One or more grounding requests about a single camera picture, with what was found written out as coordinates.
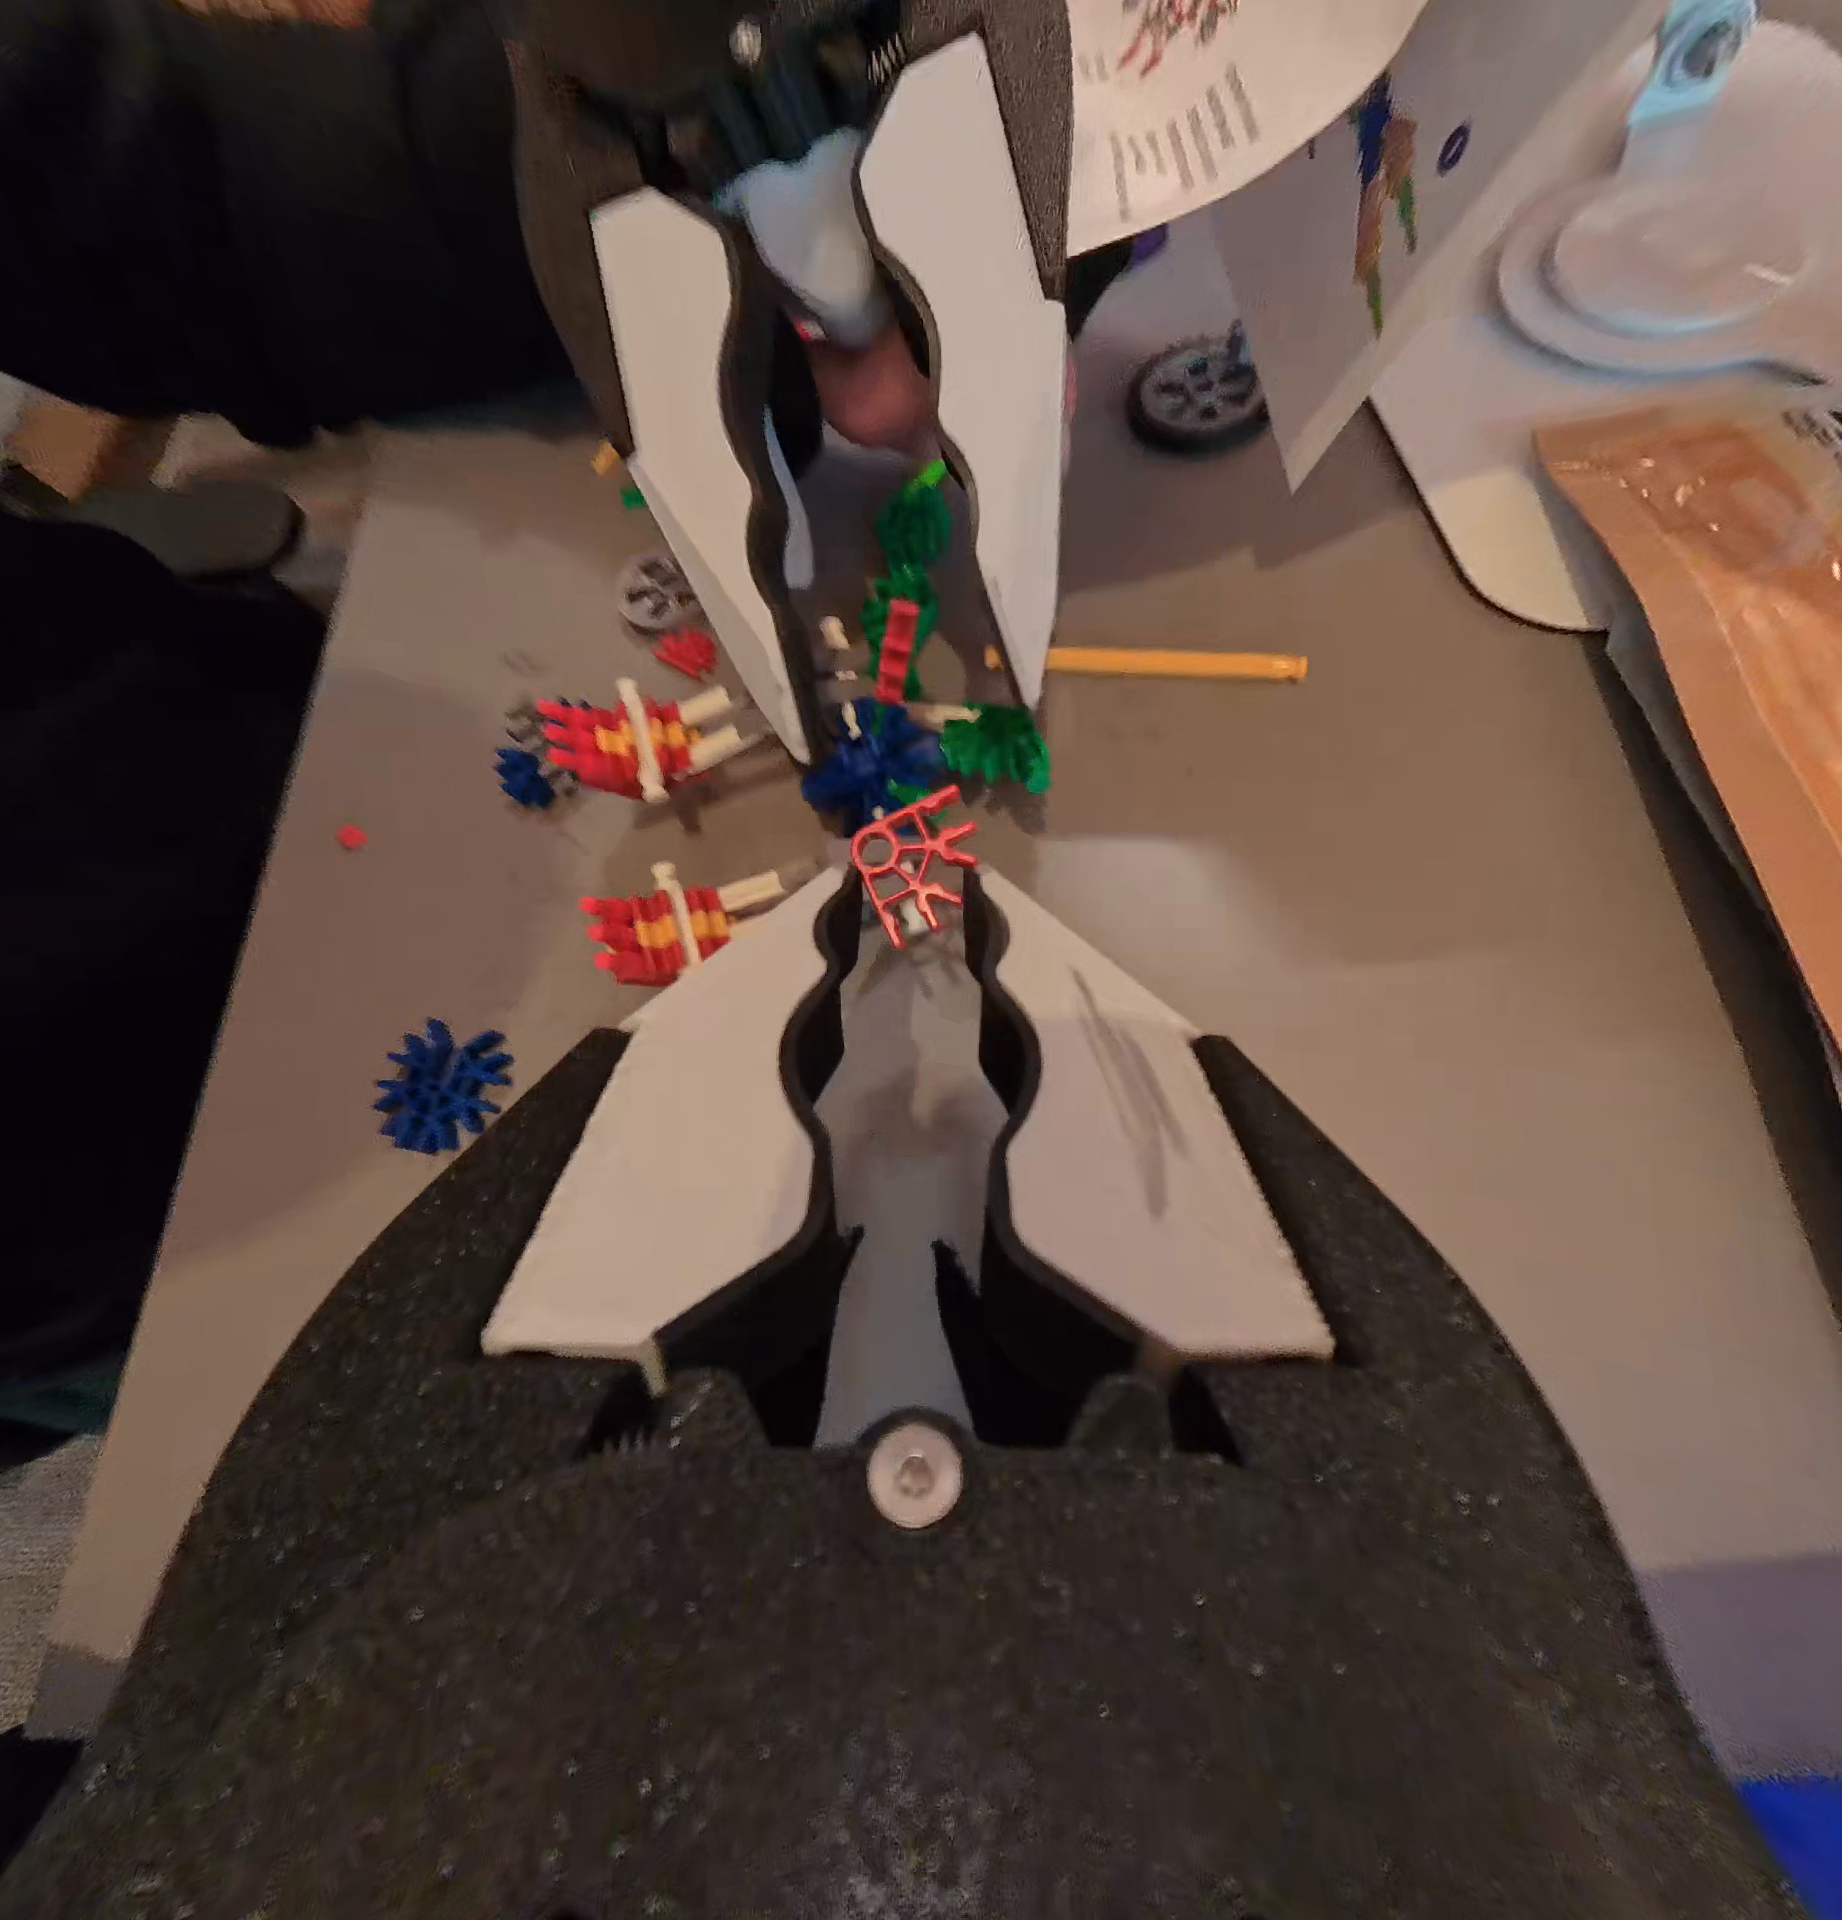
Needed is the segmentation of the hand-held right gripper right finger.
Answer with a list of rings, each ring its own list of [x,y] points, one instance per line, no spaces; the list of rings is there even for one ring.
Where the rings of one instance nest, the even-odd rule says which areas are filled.
[[[960,890],[989,1146],[984,1309],[1025,1370],[1332,1360],[1200,1032],[984,866]]]

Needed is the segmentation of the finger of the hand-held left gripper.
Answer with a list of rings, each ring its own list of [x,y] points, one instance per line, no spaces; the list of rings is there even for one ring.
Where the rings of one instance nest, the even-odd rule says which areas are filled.
[[[658,186],[598,203],[588,238],[628,468],[761,717],[811,764],[819,691],[796,591],[814,584],[814,534],[768,412],[775,309],[738,280],[735,230]]]
[[[1046,691],[1060,567],[1067,311],[1039,282],[984,35],[916,53],[858,161],[871,243],[928,335],[937,438],[1012,684]]]

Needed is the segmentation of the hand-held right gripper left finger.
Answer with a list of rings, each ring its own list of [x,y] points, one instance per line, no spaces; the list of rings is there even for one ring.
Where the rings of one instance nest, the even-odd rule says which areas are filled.
[[[861,876],[828,865],[628,1023],[479,1330],[486,1358],[683,1363],[764,1264],[832,1226],[819,1097],[845,1058]]]

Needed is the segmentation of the red fan-shaped toy connector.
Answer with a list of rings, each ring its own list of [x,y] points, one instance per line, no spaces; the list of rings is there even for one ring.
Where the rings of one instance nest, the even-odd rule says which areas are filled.
[[[854,872],[892,949],[946,931],[967,876],[977,872],[972,829],[960,784],[942,784],[854,836]]]

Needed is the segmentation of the multicolour toy construction model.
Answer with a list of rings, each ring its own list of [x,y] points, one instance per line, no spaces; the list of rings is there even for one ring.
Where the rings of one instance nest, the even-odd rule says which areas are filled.
[[[849,839],[942,784],[967,778],[984,788],[1016,784],[1049,791],[1051,754],[1025,706],[928,706],[918,696],[918,646],[937,634],[937,562],[947,552],[953,514],[946,500],[947,463],[916,468],[878,508],[873,540],[880,573],[861,602],[871,678],[845,678],[832,710],[832,748],[802,773],[808,804]],[[670,866],[636,899],[588,899],[592,965],[617,984],[672,984],[735,928],[785,899],[785,876],[756,876],[724,890],[686,890]]]

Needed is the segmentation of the person's left hand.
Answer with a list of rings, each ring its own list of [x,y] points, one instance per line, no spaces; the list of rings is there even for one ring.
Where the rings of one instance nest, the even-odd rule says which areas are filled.
[[[928,371],[916,363],[899,322],[865,346],[832,337],[808,342],[824,423],[854,445],[896,449],[904,457],[937,454],[937,401]]]

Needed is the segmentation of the black toy wheel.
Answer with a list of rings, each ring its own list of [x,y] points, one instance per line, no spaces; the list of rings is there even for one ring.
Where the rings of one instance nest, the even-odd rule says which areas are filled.
[[[1137,443],[1161,454],[1210,457],[1256,443],[1272,405],[1244,322],[1148,354],[1127,381],[1125,412]]]

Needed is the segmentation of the blue snowflake toy connector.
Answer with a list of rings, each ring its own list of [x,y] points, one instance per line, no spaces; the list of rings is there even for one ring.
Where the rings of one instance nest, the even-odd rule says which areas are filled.
[[[380,1133],[420,1157],[451,1157],[503,1114],[499,1091],[512,1091],[514,1057],[503,1032],[454,1035],[451,1023],[426,1019],[389,1050],[389,1078],[376,1081]]]

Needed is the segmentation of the long orange toy rod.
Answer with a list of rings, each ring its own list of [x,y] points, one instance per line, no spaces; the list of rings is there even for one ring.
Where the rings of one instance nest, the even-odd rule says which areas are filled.
[[[1306,654],[1284,651],[1197,651],[1197,646],[1074,646],[1051,642],[1046,666],[1051,676],[1098,678],[1244,678],[1244,684],[1302,684]]]

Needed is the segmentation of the red yellow toy leg assembly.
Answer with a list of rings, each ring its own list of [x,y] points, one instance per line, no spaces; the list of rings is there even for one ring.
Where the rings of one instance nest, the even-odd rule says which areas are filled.
[[[658,702],[636,678],[617,678],[613,706],[542,696],[537,717],[551,766],[581,788],[636,802],[664,802],[761,748],[761,736],[735,721],[735,702],[724,684],[686,702]]]

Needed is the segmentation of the blue and grey snowflake connectors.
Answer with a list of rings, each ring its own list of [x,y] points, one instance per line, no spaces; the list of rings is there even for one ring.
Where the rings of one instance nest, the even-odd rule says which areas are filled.
[[[548,810],[564,796],[564,766],[551,764],[548,730],[531,702],[505,714],[499,784],[524,810]]]

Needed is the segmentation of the person's dark clothed legs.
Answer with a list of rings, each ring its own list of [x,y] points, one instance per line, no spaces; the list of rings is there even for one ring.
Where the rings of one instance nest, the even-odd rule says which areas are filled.
[[[321,651],[0,504],[0,1454],[114,1406]]]

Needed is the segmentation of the orange printed plastic bag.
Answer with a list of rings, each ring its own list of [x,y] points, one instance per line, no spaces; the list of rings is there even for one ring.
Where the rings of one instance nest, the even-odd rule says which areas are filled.
[[[1842,410],[1635,410],[1534,445],[1627,589],[1611,658],[1766,914],[1842,1107]]]

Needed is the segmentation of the blue plastic bin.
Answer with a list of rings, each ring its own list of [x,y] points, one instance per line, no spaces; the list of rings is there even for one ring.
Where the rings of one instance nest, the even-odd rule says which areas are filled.
[[[1739,1781],[1759,1831],[1819,1920],[1842,1920],[1842,1772]]]

